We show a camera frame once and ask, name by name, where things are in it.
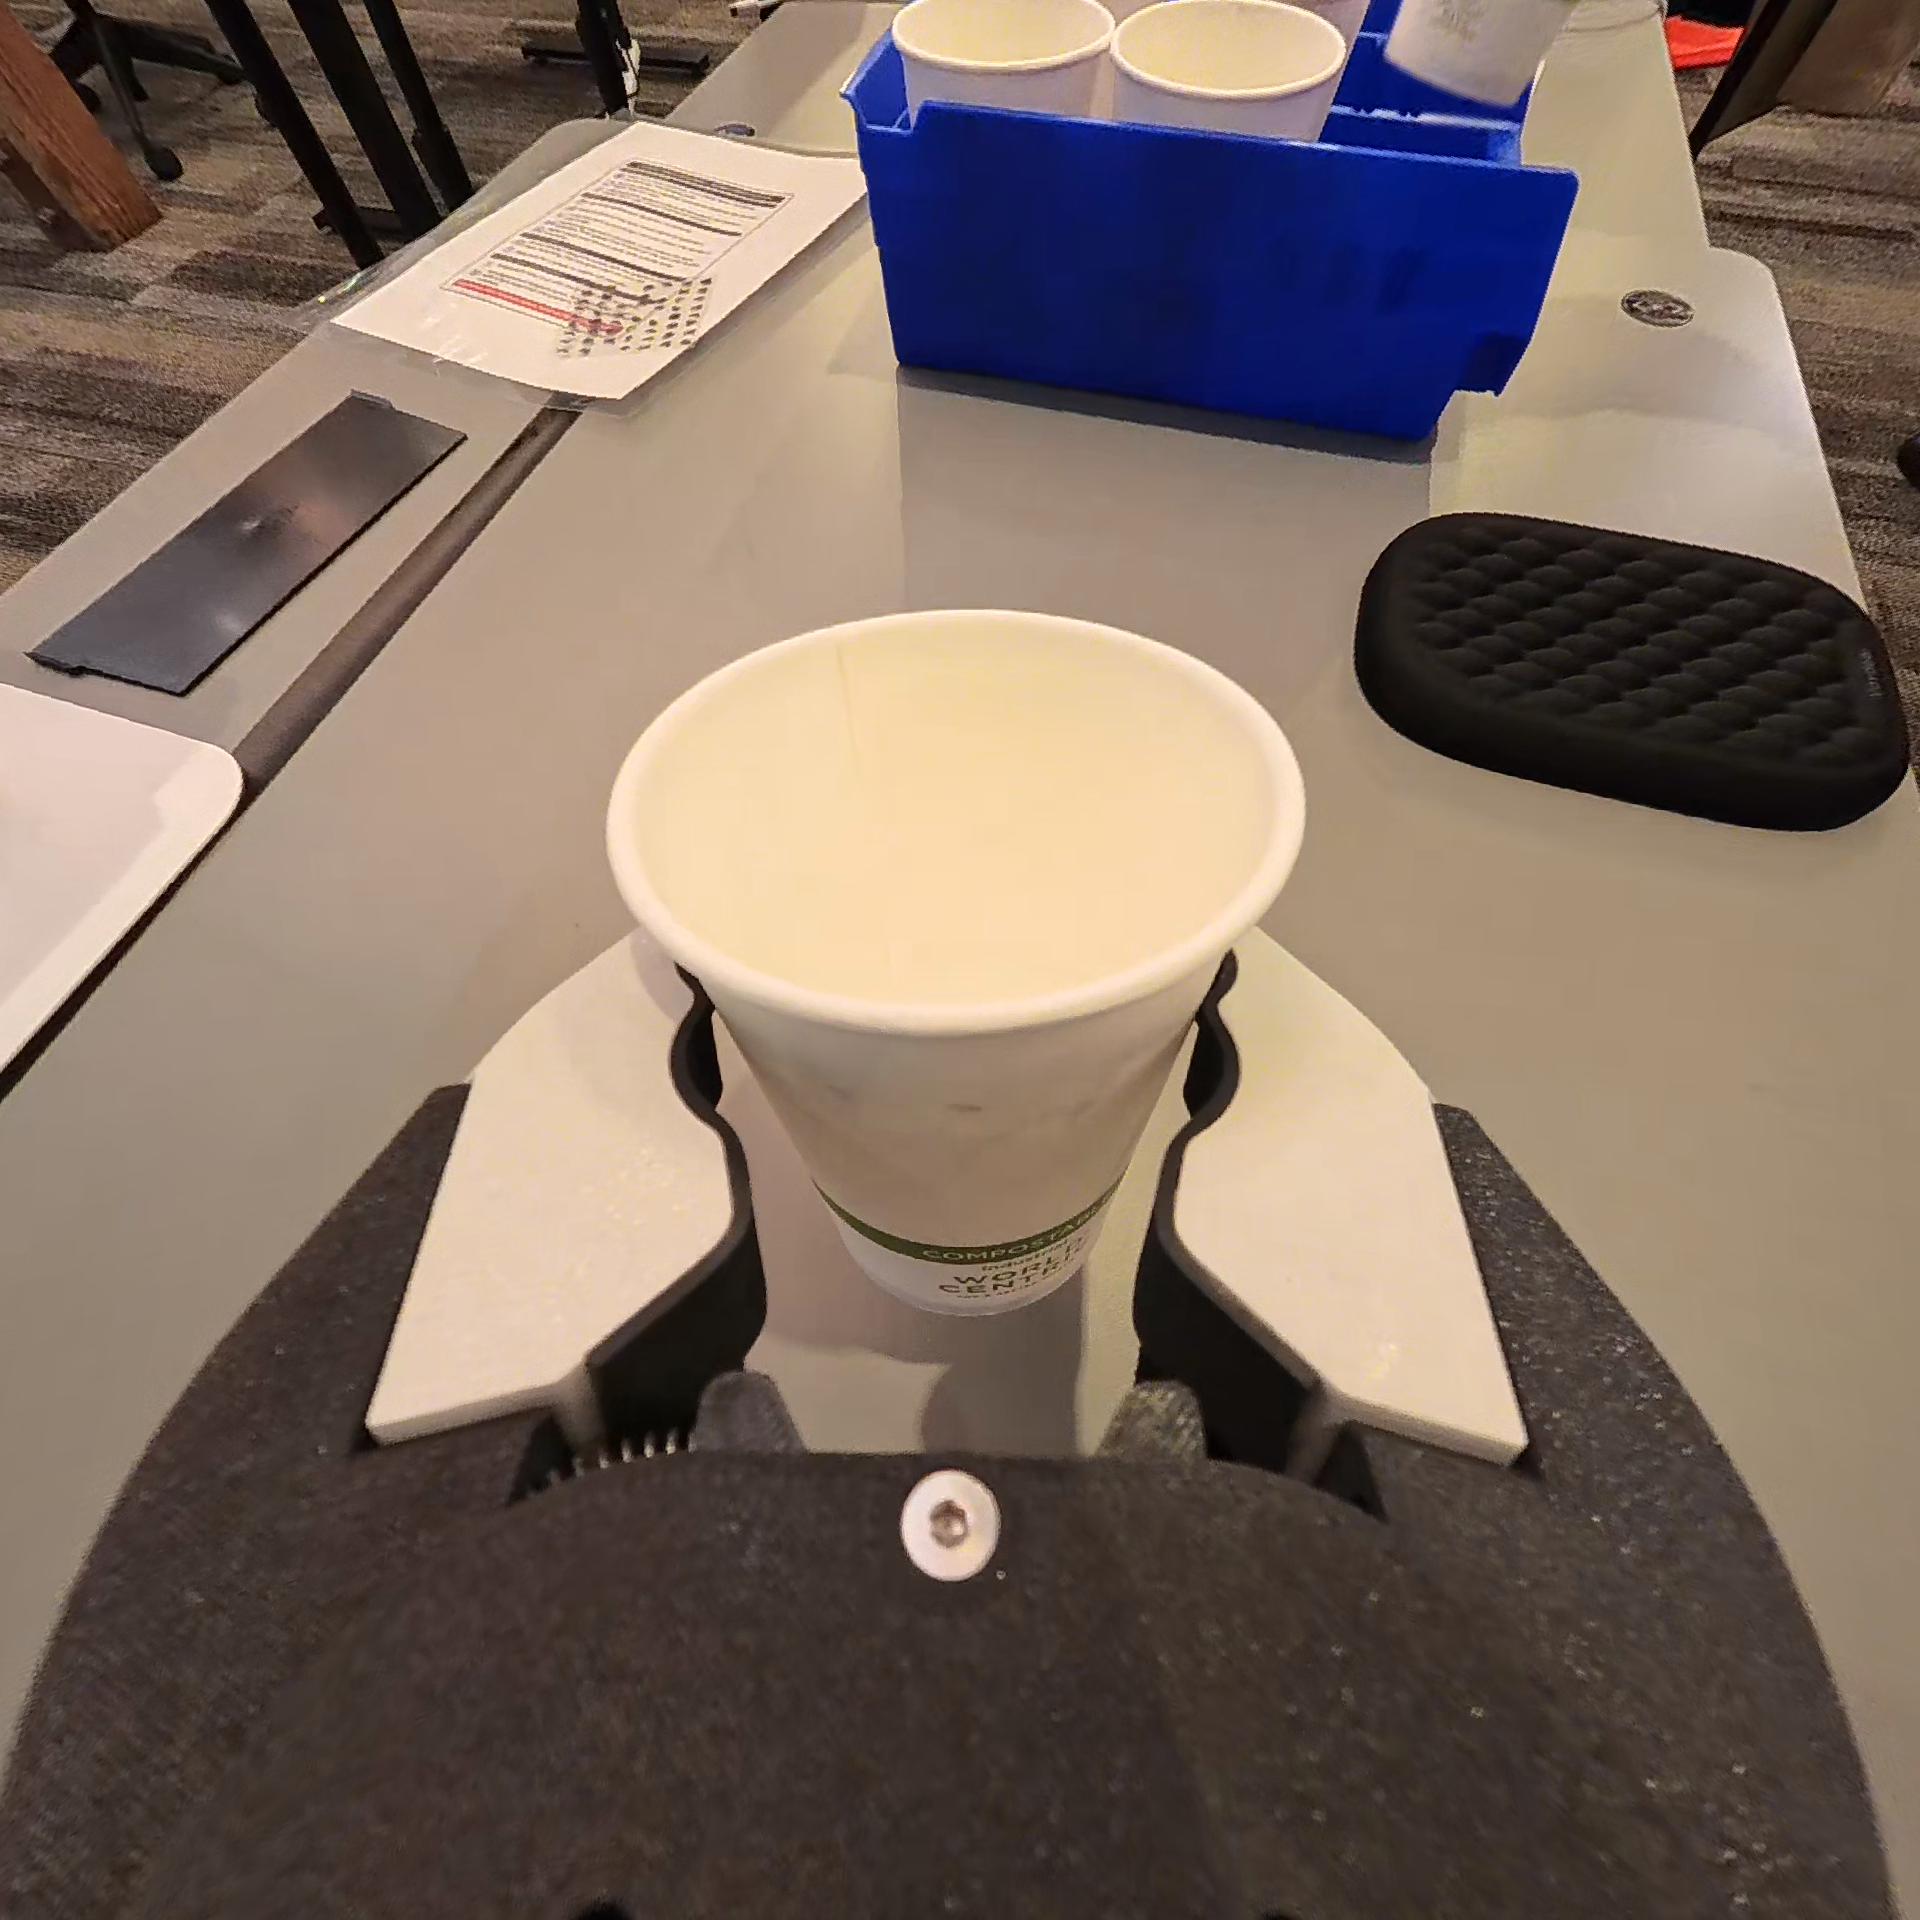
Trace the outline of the white clipboard stand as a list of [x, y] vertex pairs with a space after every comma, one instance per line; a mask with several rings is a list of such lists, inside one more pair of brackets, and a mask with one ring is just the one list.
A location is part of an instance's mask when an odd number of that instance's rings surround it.
[[229, 826], [240, 764], [3, 686], [3, 1064]]

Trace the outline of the black rectangular table inlay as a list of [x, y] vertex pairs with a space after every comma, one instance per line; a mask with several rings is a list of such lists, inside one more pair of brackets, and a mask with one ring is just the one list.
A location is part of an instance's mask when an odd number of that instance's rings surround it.
[[350, 394], [30, 648], [182, 698], [467, 442]]

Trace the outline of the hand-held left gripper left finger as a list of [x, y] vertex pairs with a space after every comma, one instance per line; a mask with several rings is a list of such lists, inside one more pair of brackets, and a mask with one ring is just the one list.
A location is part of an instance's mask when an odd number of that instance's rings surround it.
[[645, 932], [483, 1059], [367, 1404], [382, 1446], [515, 1413], [574, 1451], [691, 1437], [766, 1282], [713, 1005]]

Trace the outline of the black office chair base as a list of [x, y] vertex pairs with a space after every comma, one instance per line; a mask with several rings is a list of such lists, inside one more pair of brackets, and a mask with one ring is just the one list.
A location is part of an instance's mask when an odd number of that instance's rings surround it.
[[222, 84], [247, 82], [247, 69], [212, 45], [211, 38], [131, 15], [115, 15], [92, 2], [64, 2], [65, 28], [54, 38], [49, 59], [83, 104], [99, 115], [102, 102], [87, 76], [99, 70], [149, 171], [174, 183], [182, 176], [180, 157], [147, 127], [142, 104], [150, 99], [137, 69], [169, 66]]

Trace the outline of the brown wooden post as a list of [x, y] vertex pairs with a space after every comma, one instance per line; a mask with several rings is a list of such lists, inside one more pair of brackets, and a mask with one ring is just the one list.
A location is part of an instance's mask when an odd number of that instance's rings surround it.
[[160, 221], [149, 189], [11, 7], [3, 7], [3, 171], [64, 252], [111, 252]]

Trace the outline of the narrow blue plastic bin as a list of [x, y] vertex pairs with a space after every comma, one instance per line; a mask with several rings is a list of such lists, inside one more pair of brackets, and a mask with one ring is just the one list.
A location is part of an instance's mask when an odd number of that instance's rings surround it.
[[844, 86], [902, 368], [1424, 442], [1499, 394], [1576, 206], [1529, 91], [1468, 102], [1343, 34], [1313, 142], [925, 102], [891, 26]]

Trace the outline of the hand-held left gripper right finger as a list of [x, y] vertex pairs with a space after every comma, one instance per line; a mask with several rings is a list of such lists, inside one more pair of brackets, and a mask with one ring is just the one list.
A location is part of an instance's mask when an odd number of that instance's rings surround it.
[[1424, 1079], [1269, 934], [1196, 1016], [1136, 1267], [1141, 1378], [1214, 1456], [1318, 1472], [1349, 1428], [1501, 1469], [1529, 1432]]

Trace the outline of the laminated paper sheet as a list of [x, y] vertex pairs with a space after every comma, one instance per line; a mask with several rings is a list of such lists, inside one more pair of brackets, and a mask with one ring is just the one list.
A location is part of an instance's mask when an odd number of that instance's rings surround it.
[[635, 124], [333, 325], [568, 399], [627, 399], [867, 199], [854, 157]]

